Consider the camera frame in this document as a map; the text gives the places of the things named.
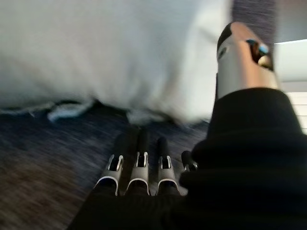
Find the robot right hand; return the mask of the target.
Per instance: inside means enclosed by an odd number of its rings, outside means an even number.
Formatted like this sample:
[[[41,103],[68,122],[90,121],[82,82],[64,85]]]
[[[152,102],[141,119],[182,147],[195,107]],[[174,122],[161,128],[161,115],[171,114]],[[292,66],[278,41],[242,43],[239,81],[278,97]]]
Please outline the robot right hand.
[[[180,184],[165,179],[156,196],[133,181],[124,196],[100,179],[71,230],[304,230],[307,137],[279,89],[268,48],[243,23],[217,44],[213,114]]]

